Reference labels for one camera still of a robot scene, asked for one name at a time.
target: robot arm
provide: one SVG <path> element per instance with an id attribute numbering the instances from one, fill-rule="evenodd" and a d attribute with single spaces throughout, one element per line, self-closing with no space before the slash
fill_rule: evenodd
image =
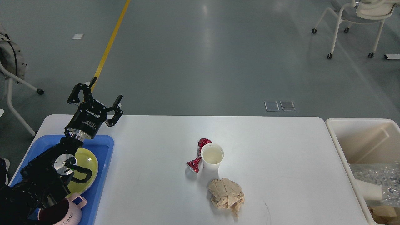
<path id="1" fill-rule="evenodd" d="M 21 169 L 21 182 L 13 187 L 0 187 L 0 221 L 4 221 L 1 224 L 43 224 L 27 218 L 36 208 L 49 208 L 69 195 L 69 182 L 84 183 L 90 179 L 92 172 L 76 165 L 74 155 L 77 149 L 82 147 L 85 139 L 95 137 L 103 122 L 112 127 L 123 114 L 120 109 L 122 95 L 109 108 L 93 99 L 90 88 L 96 79 L 94 77 L 91 82 L 77 84 L 72 90 L 68 103 L 78 104 L 81 90 L 84 101 L 79 104 L 75 115 L 65 127 L 65 137 Z M 110 111 L 115 114 L 107 119 L 107 112 Z M 86 178 L 74 178 L 74 170 L 86 173 Z"/>

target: white bin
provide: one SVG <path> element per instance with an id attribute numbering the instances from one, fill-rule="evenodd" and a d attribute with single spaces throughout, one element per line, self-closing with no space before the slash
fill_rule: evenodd
<path id="1" fill-rule="evenodd" d="M 368 223 L 376 225 L 348 164 L 400 162 L 399 126 L 389 119 L 369 118 L 328 119 L 326 126 Z"/>

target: crushed red can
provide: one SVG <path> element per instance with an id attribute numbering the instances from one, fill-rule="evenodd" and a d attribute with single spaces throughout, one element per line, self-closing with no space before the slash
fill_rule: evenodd
<path id="1" fill-rule="evenodd" d="M 200 141 L 198 142 L 199 150 L 198 150 L 197 157 L 195 159 L 193 159 L 192 161 L 189 161 L 186 163 L 189 166 L 189 168 L 196 173 L 199 172 L 199 163 L 201 161 L 201 149 L 203 148 L 204 145 L 206 145 L 208 143 L 212 143 L 212 141 L 208 140 L 207 138 L 200 139 Z"/>

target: yellow floor line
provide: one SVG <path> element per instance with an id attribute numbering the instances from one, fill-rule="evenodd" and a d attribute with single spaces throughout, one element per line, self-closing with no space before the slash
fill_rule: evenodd
<path id="1" fill-rule="evenodd" d="M 124 19 L 124 15 L 125 15 L 126 9 L 128 8 L 129 3 L 130 3 L 130 0 L 126 0 L 125 6 L 122 9 L 122 12 L 120 14 L 120 17 L 118 19 L 117 24 L 115 25 L 114 31 L 112 32 L 112 35 L 111 35 L 111 38 L 108 41 L 106 49 L 104 50 L 103 57 L 100 60 L 99 66 L 97 67 L 97 70 L 96 70 L 96 73 L 94 74 L 94 76 L 96 76 L 97 78 L 99 78 L 100 73 L 101 73 L 101 71 L 103 69 L 104 63 L 106 62 L 108 53 L 110 52 L 112 43 L 114 43 L 115 36 L 117 36 L 118 29 L 120 28 L 121 22 Z M 96 83 L 97 83 L 98 80 L 99 79 L 97 79 L 96 82 L 94 83 L 94 85 L 92 86 L 92 91 L 94 90 L 94 87 L 96 86 Z"/>

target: chair wheel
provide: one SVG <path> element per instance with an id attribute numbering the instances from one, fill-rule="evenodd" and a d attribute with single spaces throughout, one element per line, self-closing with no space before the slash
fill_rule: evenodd
<path id="1" fill-rule="evenodd" d="M 36 91 L 36 93 L 38 93 L 39 95 L 42 95 L 42 94 L 44 94 L 44 90 L 43 90 L 43 89 L 38 89 L 38 90 Z"/>

